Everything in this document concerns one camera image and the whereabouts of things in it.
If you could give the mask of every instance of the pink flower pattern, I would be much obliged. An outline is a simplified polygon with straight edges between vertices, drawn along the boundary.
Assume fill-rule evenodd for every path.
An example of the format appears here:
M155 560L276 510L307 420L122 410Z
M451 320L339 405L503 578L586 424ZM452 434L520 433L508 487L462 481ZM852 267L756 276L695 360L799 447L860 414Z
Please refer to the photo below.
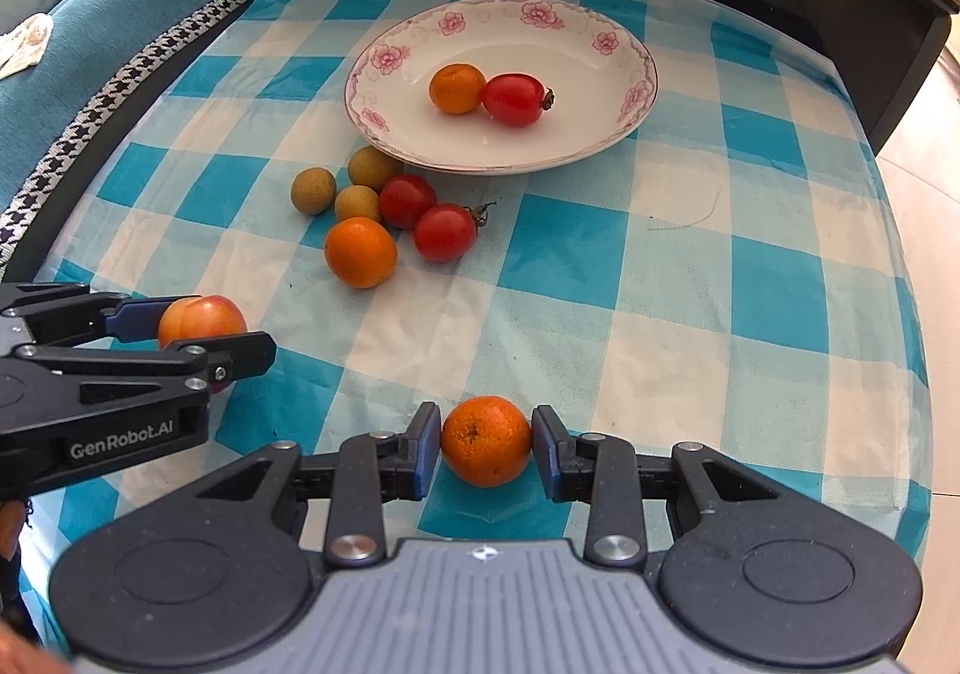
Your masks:
M546 0L531 0L529 3L524 3L521 11L520 21L524 24L532 24L544 30L546 28L563 30L565 27L563 19L557 16L553 5Z
M616 33L600 33L593 39L593 48L604 55L604 57L610 57L610 55L616 51L618 45Z
M406 46L388 46L386 43L378 43L376 48L373 49L371 62L380 73L389 76L409 56L410 49Z
M635 109L640 103L646 100L647 96L650 94L651 88L647 86L646 82L635 83L627 90L626 96L623 98L623 105L620 107L620 118L622 119L633 109Z
M378 115L378 113L374 110L363 109L362 112L360 112L360 115L370 122L374 127L376 127L376 129L390 133L390 128L387 127L387 120Z
M467 22L464 21L464 15L457 11L447 11L440 18L440 33L444 35L456 35L467 29Z

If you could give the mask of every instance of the table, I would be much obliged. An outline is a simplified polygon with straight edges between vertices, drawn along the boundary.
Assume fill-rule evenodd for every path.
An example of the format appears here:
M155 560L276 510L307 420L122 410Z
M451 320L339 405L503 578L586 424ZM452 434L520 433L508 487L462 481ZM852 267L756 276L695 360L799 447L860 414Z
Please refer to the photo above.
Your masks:
M42 593L70 541L274 439L306 452L400 431L500 394L569 428L664 454L696 440L896 537L918 555L930 484L923 347L880 174L832 64L707 0L570 0L649 48L659 96L640 129L522 177L427 174L496 201L459 264L400 266L373 291L323 263L332 218L288 190L362 145L343 107L353 59L449 0L256 0L117 149L40 278L155 296L223 293L280 350L217 396L205 447L37 500L25 570ZM388 535L582 538L531 466L493 491L443 466ZM651 508L652 545L669 535ZM323 508L304 544L317 545Z

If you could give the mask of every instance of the orange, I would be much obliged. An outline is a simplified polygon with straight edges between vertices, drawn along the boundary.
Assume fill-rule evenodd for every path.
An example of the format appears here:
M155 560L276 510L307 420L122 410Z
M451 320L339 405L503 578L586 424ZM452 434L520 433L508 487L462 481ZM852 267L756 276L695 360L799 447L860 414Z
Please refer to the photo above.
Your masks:
M480 105L487 80L473 65L455 62L430 79L430 100L443 113L469 113Z
M397 244L383 225L367 217L344 219L330 228L323 256L344 284L366 290L387 281L397 265Z
M520 476L530 441L530 425L520 409L499 396L464 401L440 431L440 449L450 471L476 487L497 487Z

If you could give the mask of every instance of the cherry tomato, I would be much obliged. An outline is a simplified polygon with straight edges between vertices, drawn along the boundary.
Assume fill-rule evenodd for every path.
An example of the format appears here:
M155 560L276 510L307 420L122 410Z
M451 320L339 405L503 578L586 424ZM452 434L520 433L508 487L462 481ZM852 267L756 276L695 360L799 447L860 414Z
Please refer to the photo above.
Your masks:
M414 246L421 257L430 262L452 262L464 257L477 240L477 228L487 223L487 209L464 209L445 203L434 206L421 216L414 228Z
M502 73L484 87L483 106L497 121L511 127L526 127L553 106L552 89L526 73Z
M383 185L380 215L400 230L416 227L416 220L437 204L437 193L427 180L413 173L402 173Z
M230 336L247 332L247 321L236 304L222 295L182 297L167 306L157 326L160 348L184 338Z

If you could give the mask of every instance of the gray plastic cover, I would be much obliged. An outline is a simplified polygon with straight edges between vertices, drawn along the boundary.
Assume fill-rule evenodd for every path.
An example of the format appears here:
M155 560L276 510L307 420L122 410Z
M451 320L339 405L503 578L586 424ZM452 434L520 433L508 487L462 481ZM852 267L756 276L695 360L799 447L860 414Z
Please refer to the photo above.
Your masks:
M293 631L219 669L224 674L765 670L697 644L640 576L589 567L564 540L405 540L387 564L335 573ZM856 670L904 674L891 658ZM75 671L110 669L81 661Z

